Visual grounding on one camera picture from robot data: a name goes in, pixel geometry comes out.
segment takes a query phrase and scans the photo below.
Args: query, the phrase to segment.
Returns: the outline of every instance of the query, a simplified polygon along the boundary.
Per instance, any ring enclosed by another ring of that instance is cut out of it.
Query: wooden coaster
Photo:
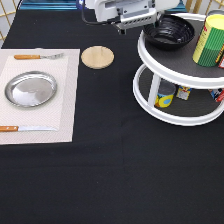
[[[87,67],[101,69],[106,68],[113,62],[114,54],[106,47],[94,46],[83,51],[81,58]]]

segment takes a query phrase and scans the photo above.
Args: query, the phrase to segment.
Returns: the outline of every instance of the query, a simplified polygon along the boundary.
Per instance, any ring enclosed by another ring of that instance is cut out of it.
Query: knife
[[[57,59],[64,56],[64,53],[55,54],[51,56],[40,56],[40,55],[14,55],[14,58],[17,60],[24,60],[24,59]]]
[[[57,131],[57,129],[46,126],[0,126],[0,132],[16,131]]]

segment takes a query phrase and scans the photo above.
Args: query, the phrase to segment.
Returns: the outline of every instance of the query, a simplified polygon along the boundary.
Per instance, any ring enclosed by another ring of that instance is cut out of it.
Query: wall
[[[15,17],[19,0],[0,0],[0,48]]]

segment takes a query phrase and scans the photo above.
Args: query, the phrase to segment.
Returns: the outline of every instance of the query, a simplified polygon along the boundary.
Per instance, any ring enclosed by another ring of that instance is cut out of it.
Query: silver plate
[[[16,106],[34,107],[48,101],[56,90],[57,83],[53,76],[32,71],[13,78],[5,87],[5,96]]]

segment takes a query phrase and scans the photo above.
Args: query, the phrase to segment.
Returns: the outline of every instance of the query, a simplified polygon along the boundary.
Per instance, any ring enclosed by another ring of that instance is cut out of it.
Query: white placemat
[[[53,55],[61,52],[65,53],[65,56],[57,60],[18,61],[13,58],[15,54]],[[0,125],[41,125],[58,129],[0,133],[0,144],[72,141],[78,63],[79,50],[0,50]],[[21,73],[35,70],[54,76],[58,84],[56,95],[37,107],[20,108],[12,105],[4,95],[6,84]]]

